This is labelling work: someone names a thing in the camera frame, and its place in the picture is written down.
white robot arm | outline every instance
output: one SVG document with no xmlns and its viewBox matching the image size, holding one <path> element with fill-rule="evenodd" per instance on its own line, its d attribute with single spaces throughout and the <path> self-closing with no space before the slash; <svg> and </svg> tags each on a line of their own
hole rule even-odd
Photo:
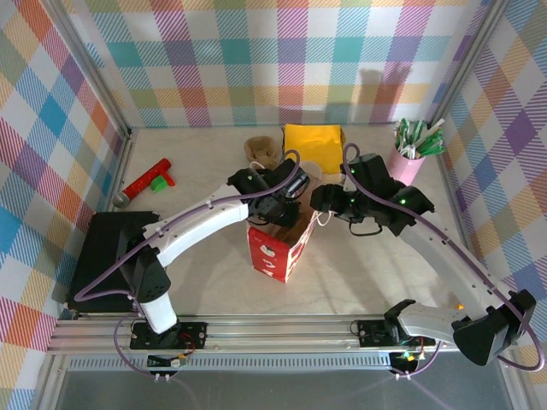
<svg viewBox="0 0 547 410">
<path fill-rule="evenodd" d="M 355 166 L 354 176 L 361 176 L 371 189 L 381 194 L 381 197 L 404 203 L 423 220 L 438 226 L 435 214 L 432 213 L 433 205 L 421 192 L 391 179 L 385 171 L 383 160 L 377 155 L 365 155 L 364 160 L 362 158 Z M 279 172 L 281 177 L 287 174 L 288 167 L 294 167 L 294 163 L 287 163 L 285 170 Z M 373 169 L 374 173 L 364 174 L 369 168 Z M 262 179 L 255 173 L 250 175 L 250 172 L 251 170 L 241 170 L 228 180 L 228 184 L 222 185 L 203 202 L 167 220 L 145 226 L 144 234 L 140 232 L 144 239 L 158 232 L 161 235 L 150 242 L 148 250 L 143 252 L 137 261 L 126 264 L 121 270 L 129 284 L 132 284 L 133 293 L 144 310 L 150 328 L 156 334 L 162 334 L 177 324 L 177 316 L 168 296 L 170 282 L 164 268 L 178 255 L 212 233 L 245 220 L 251 215 L 258 215 L 268 222 L 283 226 L 291 226 L 295 222 L 296 204 L 290 198 L 305 185 L 306 177 L 303 172 L 298 174 L 289 188 L 275 196 L 266 196 L 255 202 L 231 199 L 221 205 L 213 205 L 213 202 L 220 198 L 258 192 L 275 185 L 281 178 L 278 175 L 268 179 L 265 175 Z M 254 184 L 260 180 L 259 178 L 263 184 Z M 170 229 L 163 229 L 171 220 L 179 218 L 182 214 L 191 213 L 192 209 L 204 204 L 208 205 L 204 211 L 192 215 Z M 346 191 L 340 185 L 322 185 L 315 189 L 311 206 L 321 212 L 332 212 L 335 217 L 350 223 L 360 223 L 364 218 L 373 217 L 379 226 L 388 227 L 395 236 L 399 236 L 420 253 L 463 304 L 463 310 L 456 310 L 426 307 L 409 300 L 400 302 L 385 314 L 384 330 L 394 345 L 403 343 L 411 337 L 430 337 L 455 343 L 471 361 L 483 366 L 522 334 L 520 321 L 493 295 L 491 289 L 478 279 L 461 256 L 448 246 L 447 240 L 433 236 L 430 229 L 421 221 L 381 206 L 358 191 Z M 121 240 L 120 253 L 127 251 L 127 244 L 131 242 L 129 237 L 134 234 L 134 231 L 130 231 L 127 233 L 128 239 Z M 471 253 L 465 252 L 468 258 L 474 259 Z M 483 267 L 481 269 L 485 276 L 492 279 Z M 505 295 L 510 295 L 511 302 L 529 319 L 535 307 L 535 300 L 527 291 L 515 294 L 509 292 L 503 283 L 497 283 L 496 287 Z"/>
<path fill-rule="evenodd" d="M 205 200 L 166 220 L 144 228 L 124 226 L 118 259 L 137 243 L 148 243 L 121 266 L 121 272 L 153 332 L 161 334 L 177 323 L 168 295 L 171 283 L 165 268 L 185 250 L 249 216 L 278 226 L 296 223 L 299 202 L 295 197 L 309 182 L 309 177 L 301 168 L 294 172 L 295 166 L 294 161 L 285 160 L 273 171 L 259 173 L 250 168 L 242 169 Z M 288 184 L 279 190 L 262 194 L 284 180 Z"/>
</svg>

red tube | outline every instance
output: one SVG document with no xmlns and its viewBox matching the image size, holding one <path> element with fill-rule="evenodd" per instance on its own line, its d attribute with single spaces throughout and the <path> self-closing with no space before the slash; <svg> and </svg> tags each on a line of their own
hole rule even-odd
<svg viewBox="0 0 547 410">
<path fill-rule="evenodd" d="M 174 186 L 173 179 L 168 175 L 168 169 L 171 167 L 171 162 L 167 158 L 162 158 L 151 169 L 143 173 L 132 184 L 125 188 L 122 192 L 118 192 L 112 199 L 112 203 L 117 208 L 124 208 L 129 205 L 129 202 L 152 182 L 154 178 L 160 175 L 166 179 L 170 186 Z"/>
</svg>

stuffed animal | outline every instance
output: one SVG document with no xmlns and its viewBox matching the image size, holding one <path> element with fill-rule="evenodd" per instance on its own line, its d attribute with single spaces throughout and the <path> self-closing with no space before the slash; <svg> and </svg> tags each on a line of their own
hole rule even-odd
<svg viewBox="0 0 547 410">
<path fill-rule="evenodd" d="M 275 169 L 279 165 L 279 147 L 271 137 L 253 137 L 245 141 L 245 154 L 249 162 L 258 162 L 267 169 Z"/>
</svg>

pink cup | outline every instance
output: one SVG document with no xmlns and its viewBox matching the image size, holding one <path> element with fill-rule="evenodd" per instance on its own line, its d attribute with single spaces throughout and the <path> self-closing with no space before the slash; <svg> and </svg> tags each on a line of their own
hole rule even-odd
<svg viewBox="0 0 547 410">
<path fill-rule="evenodd" d="M 399 151 L 393 147 L 390 159 L 387 162 L 387 172 L 390 173 L 393 179 L 401 181 L 405 185 L 412 185 L 425 159 L 426 157 L 422 156 L 419 160 L 409 160 L 399 154 Z"/>
</svg>

metal frame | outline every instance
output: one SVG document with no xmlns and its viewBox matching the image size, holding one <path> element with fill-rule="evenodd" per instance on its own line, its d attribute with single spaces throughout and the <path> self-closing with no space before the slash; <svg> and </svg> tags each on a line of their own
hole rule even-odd
<svg viewBox="0 0 547 410">
<path fill-rule="evenodd" d="M 462 90 L 466 79 L 473 71 L 477 61 L 485 49 L 486 43 L 488 43 L 488 40 L 496 29 L 497 23 L 499 23 L 505 14 L 505 10 L 507 10 L 510 3 L 511 0 L 491 0 L 491 5 L 480 22 L 479 29 L 473 36 L 468 52 L 463 57 L 462 62 L 456 70 L 456 74 L 451 80 L 443 99 L 438 105 L 435 114 L 433 114 L 431 121 L 432 124 L 435 124 L 441 118 L 444 118 L 450 111 L 450 108 Z"/>
<path fill-rule="evenodd" d="M 123 138 L 123 145 L 121 147 L 121 154 L 118 160 L 118 167 L 113 178 L 113 183 L 110 185 L 109 192 L 106 196 L 105 210 L 111 211 L 114 209 L 112 205 L 112 196 L 123 185 L 123 177 L 126 173 L 129 159 L 131 158 L 134 137 L 132 129 L 129 126 L 124 114 L 118 107 L 109 87 L 104 82 L 103 76 L 99 72 L 99 69 L 95 62 L 91 59 L 85 44 L 82 42 L 78 33 L 76 32 L 70 17 L 67 15 L 67 11 L 62 5 L 60 0 L 41 0 L 49 17 L 56 26 L 56 29 L 61 34 L 62 39 L 67 44 L 71 55 L 78 63 L 79 69 L 84 74 L 85 79 L 89 83 L 93 92 L 97 96 L 97 100 L 103 105 L 104 110 L 109 116 L 110 120 L 114 123 L 116 131 Z"/>
<path fill-rule="evenodd" d="M 102 75 L 99 73 L 97 65 L 87 52 L 85 44 L 76 32 L 70 17 L 67 15 L 67 11 L 61 4 L 61 1 L 41 0 L 41 3 L 50 16 L 56 29 L 61 34 L 62 39 L 67 44 L 70 54 L 78 63 L 79 69 L 82 71 L 91 88 L 97 95 L 97 99 L 104 106 L 104 109 L 110 119 L 119 127 L 118 131 L 121 132 L 125 138 L 129 138 L 131 128 L 118 107 L 114 97 L 110 93 L 110 90 L 104 82 Z"/>
<path fill-rule="evenodd" d="M 473 36 L 468 52 L 463 57 L 460 66 L 456 70 L 454 78 L 451 80 L 446 92 L 444 93 L 443 99 L 433 114 L 431 124 L 435 124 L 441 118 L 445 118 L 450 112 L 450 109 L 454 105 L 454 101 L 462 91 L 462 87 L 468 79 L 469 74 L 473 71 L 477 61 L 486 47 L 486 44 L 488 43 L 488 40 L 496 29 L 497 24 L 505 14 L 505 11 L 510 3 L 511 0 L 491 0 L 491 5 L 480 22 L 477 32 Z M 458 230 L 460 239 L 468 249 L 473 249 L 471 238 L 465 229 L 465 220 L 463 219 L 462 211 L 460 210 L 456 199 L 454 186 L 450 181 L 448 168 L 441 155 L 437 157 L 437 163 L 441 171 L 441 177 L 443 178 L 446 195 L 449 198 L 450 210 L 456 220 L 456 229 Z"/>
<path fill-rule="evenodd" d="M 446 116 L 454 103 L 456 96 L 472 71 L 476 61 L 484 49 L 499 19 L 503 16 L 510 0 L 493 0 L 481 26 L 473 38 L 472 45 L 448 90 L 433 116 L 432 122 Z M 115 99 L 109 92 L 94 61 L 87 53 L 85 45 L 68 17 L 66 10 L 59 0 L 41 0 L 50 18 L 53 20 L 63 39 L 68 45 L 74 59 L 78 62 L 83 74 L 97 95 L 98 100 L 105 107 L 111 120 L 121 135 L 124 145 L 121 151 L 120 162 L 114 183 L 108 195 L 107 209 L 111 210 L 111 197 L 124 183 L 124 176 L 132 154 L 134 139 L 131 138 L 131 129 L 120 111 Z M 464 222 L 457 201 L 454 197 L 447 169 L 439 160 L 439 168 L 444 179 L 444 185 L 450 199 L 450 207 L 456 218 L 456 226 L 461 240 L 470 248 L 470 241 L 464 229 Z M 80 370 L 92 370 L 90 363 L 100 363 L 101 358 L 108 359 L 108 363 L 118 356 L 114 356 L 113 343 L 114 326 L 120 316 L 86 315 L 77 321 L 59 321 L 51 340 L 51 344 L 38 375 L 37 388 L 32 400 L 33 409 L 52 409 L 61 392 L 62 382 L 68 371 L 76 367 Z M 402 351 L 401 347 L 389 348 L 360 348 L 358 339 L 350 333 L 350 324 L 355 319 L 383 319 L 382 316 L 370 315 L 251 315 L 251 316 L 193 316 L 180 317 L 184 321 L 206 321 L 209 323 L 209 338 L 206 348 L 196 352 L 197 358 L 230 357 L 230 354 L 245 354 L 256 356 L 260 354 L 295 354 L 298 357 L 309 357 L 310 354 L 322 354 L 322 357 L 358 357 L 359 354 L 389 354 L 393 351 Z M 128 351 L 130 331 L 127 324 L 121 327 L 120 342 L 123 350 Z M 441 348 L 443 351 L 456 350 L 448 343 Z M 139 354 L 131 352 L 130 358 L 135 363 L 143 363 L 148 354 L 142 351 Z M 166 351 L 154 351 L 154 354 L 171 354 Z M 517 356 L 518 352 L 510 351 L 509 355 Z M 86 365 L 78 366 L 78 358 L 96 359 L 98 362 L 87 361 Z M 128 370 L 127 367 L 111 366 L 112 370 Z M 529 386 L 522 375 L 514 369 L 503 367 L 503 375 L 509 390 L 511 401 L 515 408 L 538 408 L 535 396 L 530 394 Z"/>
<path fill-rule="evenodd" d="M 486 47 L 486 44 L 488 43 L 488 40 L 496 29 L 499 21 L 504 16 L 510 3 L 511 0 L 491 0 L 490 8 L 486 11 L 485 16 L 480 23 L 479 29 L 473 36 L 468 52 L 463 57 L 460 66 L 456 70 L 454 78 L 451 80 L 447 91 L 443 96 L 443 99 L 433 114 L 431 121 L 432 124 L 435 124 L 441 118 L 445 118 L 450 112 L 450 109 L 452 108 L 457 96 L 462 91 L 462 87 L 464 86 L 469 74 L 473 71 L 477 61 Z M 449 198 L 450 210 L 456 220 L 456 229 L 458 230 L 460 239 L 468 249 L 473 249 L 471 238 L 465 228 L 466 224 L 463 219 L 462 211 L 460 210 L 456 199 L 456 191 L 450 181 L 448 168 L 441 155 L 438 156 L 437 162 L 443 178 L 446 195 Z M 517 362 L 520 362 L 522 360 L 522 358 L 519 357 L 520 355 L 517 349 L 508 350 L 506 352 L 506 356 L 513 361 L 516 360 Z M 514 407 L 518 409 L 539 409 L 540 406 L 538 398 L 534 394 L 533 388 L 530 385 L 529 379 L 526 375 L 523 375 L 513 367 L 509 368 L 502 366 L 501 364 L 500 366 L 502 368 L 503 378 L 509 392 L 509 397 Z"/>
<path fill-rule="evenodd" d="M 115 354 L 114 327 L 121 316 L 86 315 L 78 320 L 57 322 L 48 354 Z M 360 348 L 351 334 L 354 320 L 383 320 L 381 315 L 200 315 L 179 316 L 181 322 L 207 322 L 207 342 L 197 354 L 293 354 L 357 351 L 397 352 L 404 346 Z M 129 351 L 131 322 L 119 331 L 122 350 Z M 442 350 L 456 346 L 446 343 Z M 143 354 L 174 354 L 173 350 L 139 351 Z"/>
</svg>

